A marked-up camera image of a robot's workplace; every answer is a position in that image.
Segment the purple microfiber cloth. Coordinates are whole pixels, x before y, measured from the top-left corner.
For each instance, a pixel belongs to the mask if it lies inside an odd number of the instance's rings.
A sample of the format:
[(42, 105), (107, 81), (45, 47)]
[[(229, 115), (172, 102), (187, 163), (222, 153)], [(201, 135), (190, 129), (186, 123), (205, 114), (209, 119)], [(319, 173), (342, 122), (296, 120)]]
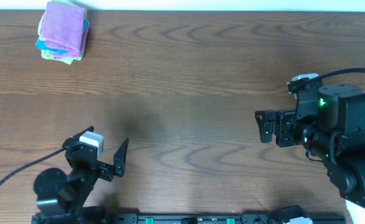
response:
[(51, 44), (63, 44), (79, 50), (85, 19), (85, 8), (49, 1), (45, 9), (42, 37)]

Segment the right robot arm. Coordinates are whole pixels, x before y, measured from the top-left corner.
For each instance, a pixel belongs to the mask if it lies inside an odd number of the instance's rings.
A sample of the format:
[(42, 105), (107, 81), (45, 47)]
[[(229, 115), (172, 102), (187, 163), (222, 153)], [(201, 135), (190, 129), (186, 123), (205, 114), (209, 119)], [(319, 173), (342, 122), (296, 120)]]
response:
[(340, 196), (365, 209), (365, 93), (307, 78), (288, 84), (295, 108), (255, 112), (261, 142), (302, 145), (327, 169)]

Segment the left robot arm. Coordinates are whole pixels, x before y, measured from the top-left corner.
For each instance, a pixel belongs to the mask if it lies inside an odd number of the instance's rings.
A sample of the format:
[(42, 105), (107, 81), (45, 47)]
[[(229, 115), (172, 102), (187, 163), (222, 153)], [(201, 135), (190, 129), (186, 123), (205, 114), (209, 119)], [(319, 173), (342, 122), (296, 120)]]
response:
[(85, 207), (97, 180), (111, 182), (126, 171), (129, 138), (114, 153), (113, 163), (98, 160), (103, 151), (104, 137), (94, 133), (90, 126), (67, 138), (62, 144), (65, 158), (72, 168), (69, 174), (50, 168), (41, 172), (34, 181), (37, 208), (40, 210), (33, 223), (112, 223), (113, 216), (103, 207)]

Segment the purple folded cloth in stack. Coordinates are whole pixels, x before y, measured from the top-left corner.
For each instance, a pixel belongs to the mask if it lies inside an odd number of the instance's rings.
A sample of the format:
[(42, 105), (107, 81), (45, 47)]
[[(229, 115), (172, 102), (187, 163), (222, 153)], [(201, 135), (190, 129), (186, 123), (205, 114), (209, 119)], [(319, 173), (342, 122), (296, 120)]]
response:
[(65, 58), (72, 58), (73, 60), (82, 59), (84, 51), (85, 51), (88, 31), (90, 28), (90, 23), (89, 23), (88, 19), (84, 20), (83, 28), (84, 28), (84, 31), (83, 31), (83, 35), (81, 37), (80, 49), (79, 50), (68, 50), (68, 52), (64, 53), (64, 54), (54, 52), (53, 53), (54, 59), (57, 59), (57, 60), (61, 60), (61, 59), (65, 59)]

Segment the green folded cloth at bottom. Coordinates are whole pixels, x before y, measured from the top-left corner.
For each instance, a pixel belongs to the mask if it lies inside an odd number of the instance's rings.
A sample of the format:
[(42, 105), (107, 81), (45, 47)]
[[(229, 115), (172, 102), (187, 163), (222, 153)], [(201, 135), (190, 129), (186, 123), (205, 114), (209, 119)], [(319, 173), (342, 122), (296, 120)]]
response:
[(41, 57), (46, 60), (56, 60), (56, 61), (63, 62), (68, 65), (71, 65), (75, 60), (80, 61), (83, 58), (83, 56), (77, 57), (77, 58), (72, 58), (72, 57), (55, 58), (53, 55), (53, 52), (51, 52), (49, 50), (41, 50)]

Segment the green folded cloth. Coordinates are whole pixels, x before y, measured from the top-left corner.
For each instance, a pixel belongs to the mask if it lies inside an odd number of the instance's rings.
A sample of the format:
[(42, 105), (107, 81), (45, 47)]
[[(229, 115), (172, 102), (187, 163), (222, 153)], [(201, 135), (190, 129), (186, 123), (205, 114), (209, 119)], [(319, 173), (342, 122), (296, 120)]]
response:
[(51, 52), (49, 50), (41, 50), (41, 57), (46, 60), (56, 60), (56, 61), (63, 62), (68, 65), (71, 65), (75, 60), (80, 61), (83, 58), (83, 56), (77, 57), (77, 58), (72, 58), (72, 57), (55, 58), (53, 55), (53, 52)]
[[(75, 6), (75, 4), (73, 4), (72, 1), (70, 1), (70, 0), (51, 0), (51, 1), (61, 3), (61, 4), (67, 4), (67, 5)], [(45, 19), (45, 12), (44, 12), (43, 16), (41, 17), (41, 20), (40, 20), (39, 25), (38, 25), (38, 30), (37, 30), (39, 40), (42, 40), (42, 41), (45, 40), (45, 38), (42, 37), (42, 28), (43, 28), (43, 24), (44, 24), (44, 19)]]

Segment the blue folded cloth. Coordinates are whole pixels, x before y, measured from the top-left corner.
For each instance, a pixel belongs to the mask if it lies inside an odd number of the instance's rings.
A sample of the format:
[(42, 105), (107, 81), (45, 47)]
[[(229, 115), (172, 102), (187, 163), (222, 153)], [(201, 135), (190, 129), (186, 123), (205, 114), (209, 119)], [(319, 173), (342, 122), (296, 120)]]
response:
[(44, 41), (37, 40), (35, 46), (40, 50), (49, 50), (60, 54), (67, 53), (68, 50), (77, 50), (73, 49), (72, 47), (67, 47), (66, 45), (63, 44), (58, 44), (58, 43), (51, 44), (49, 40), (44, 40)]

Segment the green folded cloth on top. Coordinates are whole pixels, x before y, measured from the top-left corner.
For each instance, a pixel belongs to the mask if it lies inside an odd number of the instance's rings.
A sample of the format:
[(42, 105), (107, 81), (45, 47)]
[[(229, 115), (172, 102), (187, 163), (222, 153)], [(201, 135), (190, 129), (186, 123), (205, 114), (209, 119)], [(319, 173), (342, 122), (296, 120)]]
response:
[[(73, 4), (72, 1), (70, 1), (70, 0), (51, 0), (51, 1), (61, 3), (61, 4), (67, 4), (67, 5), (75, 6), (75, 4)], [(44, 24), (44, 19), (45, 19), (45, 12), (44, 12), (43, 16), (41, 17), (41, 20), (40, 20), (39, 25), (38, 25), (38, 30), (37, 30), (39, 40), (42, 40), (42, 41), (45, 40), (45, 38), (42, 37), (42, 28), (43, 28), (43, 24)]]

